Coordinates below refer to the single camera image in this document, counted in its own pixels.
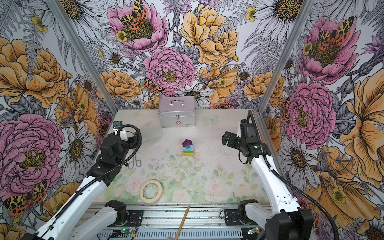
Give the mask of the purple wood block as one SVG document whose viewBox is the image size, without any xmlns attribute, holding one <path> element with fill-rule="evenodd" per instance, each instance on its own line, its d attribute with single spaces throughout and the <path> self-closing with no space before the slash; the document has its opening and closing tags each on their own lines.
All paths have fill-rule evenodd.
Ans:
<svg viewBox="0 0 384 240">
<path fill-rule="evenodd" d="M 189 147 L 193 145 L 193 142 L 191 140 L 186 139 L 182 142 L 182 145 L 183 147 Z"/>
</svg>

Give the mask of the natural wood plank block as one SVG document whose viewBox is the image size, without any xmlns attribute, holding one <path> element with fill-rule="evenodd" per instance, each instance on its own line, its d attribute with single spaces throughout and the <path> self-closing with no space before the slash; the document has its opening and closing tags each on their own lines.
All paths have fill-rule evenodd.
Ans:
<svg viewBox="0 0 384 240">
<path fill-rule="evenodd" d="M 194 153 L 192 153 L 192 154 L 182 154 L 182 156 L 183 157 L 194 157 L 195 156 L 195 154 Z"/>
</svg>

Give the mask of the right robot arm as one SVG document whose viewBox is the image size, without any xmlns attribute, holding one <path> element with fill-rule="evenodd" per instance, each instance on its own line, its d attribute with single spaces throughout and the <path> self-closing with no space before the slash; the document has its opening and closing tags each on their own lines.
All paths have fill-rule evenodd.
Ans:
<svg viewBox="0 0 384 240">
<path fill-rule="evenodd" d="M 264 234 L 267 240 L 309 240 L 314 218 L 310 211 L 300 207 L 297 198 L 280 180 L 274 159 L 262 142 L 257 128 L 251 121 L 239 122 L 236 134 L 225 132 L 223 145 L 236 149 L 243 162 L 256 171 L 268 196 L 268 210 L 257 200 L 244 200 L 238 206 L 239 221 L 243 225 L 255 225 L 252 234 Z"/>
</svg>

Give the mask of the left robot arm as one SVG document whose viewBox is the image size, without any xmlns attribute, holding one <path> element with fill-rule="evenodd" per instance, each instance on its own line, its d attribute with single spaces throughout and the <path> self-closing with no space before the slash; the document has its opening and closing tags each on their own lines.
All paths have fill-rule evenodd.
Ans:
<svg viewBox="0 0 384 240">
<path fill-rule="evenodd" d="M 127 166 L 142 145 L 140 129 L 122 125 L 104 138 L 96 163 L 69 200 L 34 234 L 25 234 L 24 240 L 91 240 L 110 225 L 124 225 L 129 219 L 127 205 L 111 200 L 90 219 L 77 225 L 94 200 Z"/>
</svg>

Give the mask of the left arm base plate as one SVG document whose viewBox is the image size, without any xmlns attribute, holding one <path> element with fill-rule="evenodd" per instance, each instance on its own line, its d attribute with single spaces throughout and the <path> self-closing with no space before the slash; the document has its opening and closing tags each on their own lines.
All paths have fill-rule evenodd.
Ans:
<svg viewBox="0 0 384 240">
<path fill-rule="evenodd" d="M 127 210 L 125 214 L 118 212 L 117 219 L 109 227 L 140 227 L 143 215 L 143 210 Z"/>
</svg>

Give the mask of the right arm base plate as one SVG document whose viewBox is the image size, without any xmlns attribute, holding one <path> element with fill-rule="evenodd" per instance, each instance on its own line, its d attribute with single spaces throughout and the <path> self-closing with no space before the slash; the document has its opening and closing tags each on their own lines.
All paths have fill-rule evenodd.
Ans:
<svg viewBox="0 0 384 240">
<path fill-rule="evenodd" d="M 240 213 L 235 209 L 224 209 L 224 219 L 226 226 L 246 226 L 250 223 L 240 218 Z"/>
</svg>

